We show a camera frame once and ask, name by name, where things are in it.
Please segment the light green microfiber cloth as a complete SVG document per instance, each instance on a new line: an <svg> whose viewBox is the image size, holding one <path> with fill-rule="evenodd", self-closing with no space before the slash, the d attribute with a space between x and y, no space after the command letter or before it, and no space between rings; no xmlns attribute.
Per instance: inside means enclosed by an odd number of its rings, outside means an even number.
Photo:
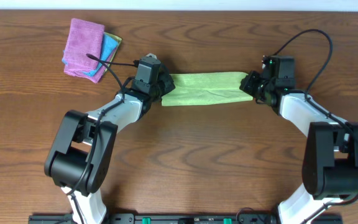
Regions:
<svg viewBox="0 0 358 224"><path fill-rule="evenodd" d="M244 72L173 74L175 89L162 97L163 106L203 106L251 101L239 89Z"/></svg>

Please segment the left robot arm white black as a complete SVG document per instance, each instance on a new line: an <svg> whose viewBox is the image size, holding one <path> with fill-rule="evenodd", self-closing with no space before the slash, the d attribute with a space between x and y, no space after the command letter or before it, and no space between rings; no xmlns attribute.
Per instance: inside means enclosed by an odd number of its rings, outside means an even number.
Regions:
<svg viewBox="0 0 358 224"><path fill-rule="evenodd" d="M117 133L145 115L152 103L174 90L168 68L140 63L134 77L106 105L87 113L65 113L44 165L68 197L73 213L67 223L102 223L107 208L100 187L106 177Z"/></svg>

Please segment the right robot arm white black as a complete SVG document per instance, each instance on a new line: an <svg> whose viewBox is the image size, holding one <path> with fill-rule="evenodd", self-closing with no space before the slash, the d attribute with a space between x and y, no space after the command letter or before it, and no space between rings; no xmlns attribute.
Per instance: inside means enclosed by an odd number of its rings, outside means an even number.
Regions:
<svg viewBox="0 0 358 224"><path fill-rule="evenodd" d="M240 90L270 106L306 137L302 183L276 208L277 223L311 223L333 206L358 200L358 123L339 118L304 91L281 86L277 77L256 71L241 80Z"/></svg>

